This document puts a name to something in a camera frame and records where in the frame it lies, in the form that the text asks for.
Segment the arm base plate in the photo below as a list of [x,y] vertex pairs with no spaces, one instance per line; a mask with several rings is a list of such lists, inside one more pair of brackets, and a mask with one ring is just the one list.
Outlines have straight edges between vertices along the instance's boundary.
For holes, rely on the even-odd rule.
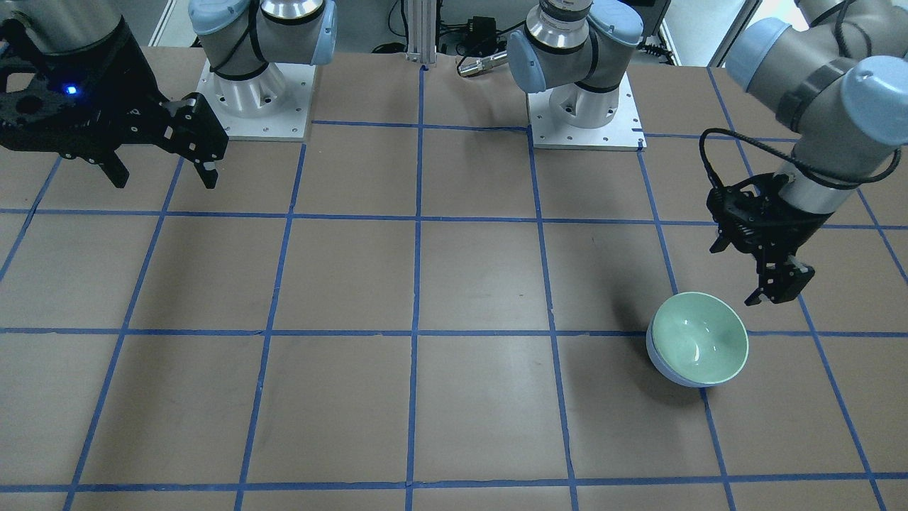
[[642,151],[648,146],[627,74],[609,93],[566,84],[528,94],[526,107],[535,148]]
[[231,141],[304,142],[319,69],[270,62],[257,77],[233,81],[215,75],[205,62],[197,91]]

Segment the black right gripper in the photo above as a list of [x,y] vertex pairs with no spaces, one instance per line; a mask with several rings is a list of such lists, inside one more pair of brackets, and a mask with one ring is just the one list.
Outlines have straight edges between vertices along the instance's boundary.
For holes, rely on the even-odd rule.
[[150,143],[213,189],[228,142],[203,94],[161,92],[120,14],[3,14],[3,148],[81,158],[124,188],[130,173],[116,150]]

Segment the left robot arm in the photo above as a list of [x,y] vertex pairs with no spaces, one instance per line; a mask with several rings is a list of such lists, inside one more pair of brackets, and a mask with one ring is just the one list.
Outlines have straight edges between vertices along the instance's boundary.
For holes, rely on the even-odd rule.
[[[814,269],[798,249],[861,185],[889,177],[906,143],[906,6],[892,1],[800,1],[798,31],[777,18],[743,30],[726,70],[799,140],[784,154],[719,127],[698,141],[717,224],[712,253],[729,246],[755,259],[747,305],[798,297]],[[619,82],[644,38],[641,17],[619,1],[541,1],[510,33],[506,54],[526,93],[550,92],[559,119],[609,123]],[[723,133],[781,158],[776,172],[726,184],[707,136]]]

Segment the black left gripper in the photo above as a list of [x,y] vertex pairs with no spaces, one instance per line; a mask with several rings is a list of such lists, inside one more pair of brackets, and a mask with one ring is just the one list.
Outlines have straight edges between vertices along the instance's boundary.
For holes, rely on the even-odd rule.
[[725,185],[717,175],[709,178],[712,189],[707,208],[717,223],[716,240],[710,253],[720,253],[730,245],[756,260],[758,287],[745,300],[757,305],[763,299],[773,304],[798,298],[815,276],[814,266],[797,258],[803,246],[831,217],[792,207],[780,196],[787,179],[769,172],[734,185]]

